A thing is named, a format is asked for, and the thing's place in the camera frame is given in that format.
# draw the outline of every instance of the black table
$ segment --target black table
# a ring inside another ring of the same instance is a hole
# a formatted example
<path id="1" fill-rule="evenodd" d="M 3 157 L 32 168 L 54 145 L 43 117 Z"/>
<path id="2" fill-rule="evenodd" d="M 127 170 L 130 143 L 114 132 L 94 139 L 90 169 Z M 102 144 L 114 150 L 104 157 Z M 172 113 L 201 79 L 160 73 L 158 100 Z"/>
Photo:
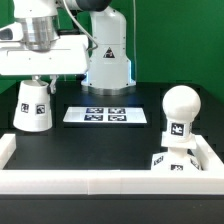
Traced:
<path id="1" fill-rule="evenodd" d="M 160 146 L 166 119 L 161 101 L 173 84 L 138 83 L 123 96 L 81 91 L 78 82 L 58 82 L 51 97 L 53 128 L 41 133 L 13 125 L 18 84 L 0 95 L 0 132 L 16 133 L 17 150 L 5 169 L 148 170 Z M 224 161 L 224 105 L 190 85 L 202 101 L 193 133 L 202 135 Z M 142 107 L 147 124 L 64 123 L 69 106 Z M 1 195 L 2 223 L 221 223 L 224 196 L 191 195 Z"/>

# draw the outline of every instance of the white stand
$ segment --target white stand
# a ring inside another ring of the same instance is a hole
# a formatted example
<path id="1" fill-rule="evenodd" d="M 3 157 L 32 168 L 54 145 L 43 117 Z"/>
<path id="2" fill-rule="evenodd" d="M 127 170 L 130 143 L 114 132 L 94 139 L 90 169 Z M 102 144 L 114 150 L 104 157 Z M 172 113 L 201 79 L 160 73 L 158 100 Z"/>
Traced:
<path id="1" fill-rule="evenodd" d="M 188 154 L 188 149 L 196 149 L 195 135 L 191 134 L 187 142 L 179 143 L 172 141 L 163 132 L 162 144 L 168 147 L 168 152 L 154 154 L 152 157 L 151 170 L 171 171 L 198 171 L 201 165 L 197 158 Z"/>

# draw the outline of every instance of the white ball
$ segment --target white ball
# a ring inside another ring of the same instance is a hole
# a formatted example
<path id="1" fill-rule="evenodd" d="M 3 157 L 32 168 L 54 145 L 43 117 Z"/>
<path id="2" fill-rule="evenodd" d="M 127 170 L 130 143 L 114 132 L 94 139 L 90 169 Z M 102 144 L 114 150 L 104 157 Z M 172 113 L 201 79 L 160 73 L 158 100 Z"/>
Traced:
<path id="1" fill-rule="evenodd" d="M 163 110 L 167 119 L 192 122 L 201 108 L 198 94 L 188 86 L 176 86 L 163 98 Z"/>

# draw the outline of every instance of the green background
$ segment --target green background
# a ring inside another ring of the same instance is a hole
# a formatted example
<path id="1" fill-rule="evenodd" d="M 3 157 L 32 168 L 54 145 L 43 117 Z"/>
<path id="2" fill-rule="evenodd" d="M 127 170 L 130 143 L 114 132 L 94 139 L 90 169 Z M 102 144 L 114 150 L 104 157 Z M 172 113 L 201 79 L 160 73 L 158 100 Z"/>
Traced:
<path id="1" fill-rule="evenodd" d="M 127 55 L 133 61 L 133 1 L 114 0 L 111 6 L 127 19 Z M 136 0 L 136 8 L 137 81 L 196 83 L 224 102 L 224 1 Z M 1 0 L 0 11 L 0 27 L 13 22 L 11 0 Z M 79 19 L 91 26 L 88 13 Z M 62 10 L 60 20 L 70 26 Z M 0 91 L 15 79 L 1 77 Z"/>

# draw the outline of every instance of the triangle warning sign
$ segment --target triangle warning sign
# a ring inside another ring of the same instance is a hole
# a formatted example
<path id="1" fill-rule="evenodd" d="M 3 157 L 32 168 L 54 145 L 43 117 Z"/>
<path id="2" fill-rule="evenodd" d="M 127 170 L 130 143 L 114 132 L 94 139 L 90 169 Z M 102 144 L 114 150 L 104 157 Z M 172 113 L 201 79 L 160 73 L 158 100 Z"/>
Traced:
<path id="1" fill-rule="evenodd" d="M 105 55 L 103 56 L 104 58 L 115 58 L 114 57 L 114 53 L 111 50 L 111 48 L 109 47 L 109 49 L 107 50 L 107 52 L 105 53 Z"/>

